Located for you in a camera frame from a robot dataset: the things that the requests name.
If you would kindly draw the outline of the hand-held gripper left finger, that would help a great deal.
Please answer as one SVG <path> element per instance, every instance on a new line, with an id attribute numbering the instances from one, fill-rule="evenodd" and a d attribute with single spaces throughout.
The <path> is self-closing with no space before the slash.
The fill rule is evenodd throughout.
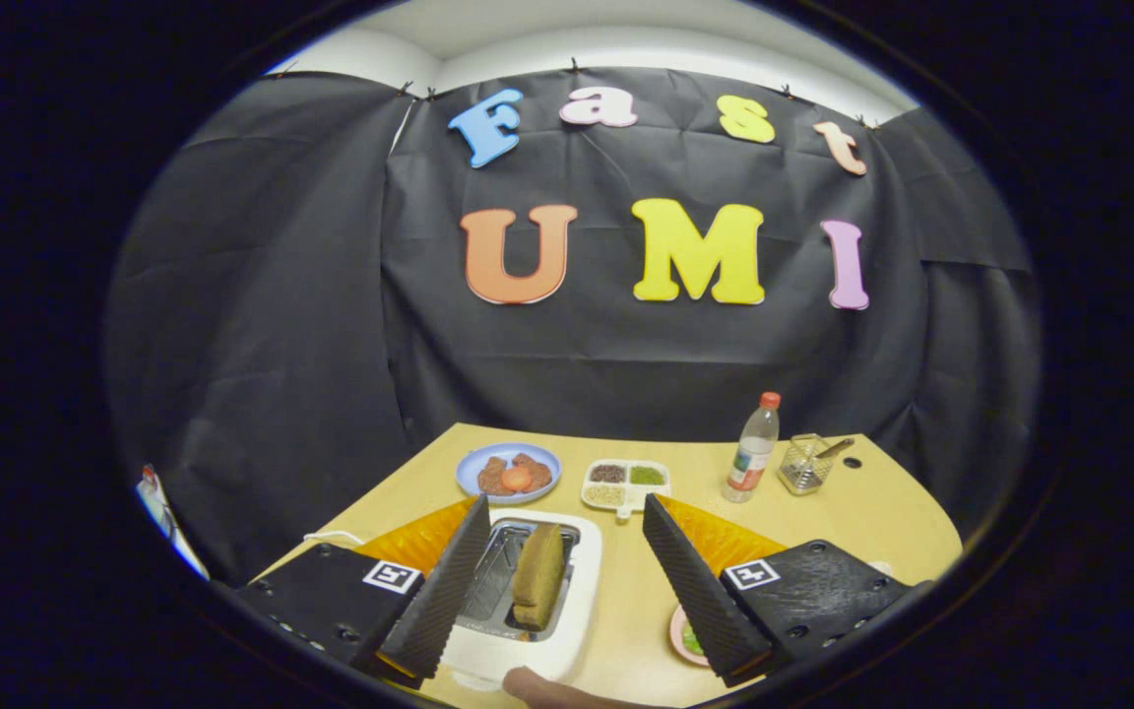
<path id="1" fill-rule="evenodd" d="M 234 589 L 312 655 L 418 690 L 435 677 L 491 531 L 473 495 L 359 548 L 315 542 Z"/>

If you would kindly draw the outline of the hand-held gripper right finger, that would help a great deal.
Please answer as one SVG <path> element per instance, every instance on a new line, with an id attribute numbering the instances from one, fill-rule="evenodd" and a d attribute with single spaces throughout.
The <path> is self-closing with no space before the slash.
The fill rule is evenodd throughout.
<path id="1" fill-rule="evenodd" d="M 669 495 L 648 495 L 642 530 L 728 687 L 824 655 L 930 586 L 906 584 L 828 540 L 784 547 Z"/>

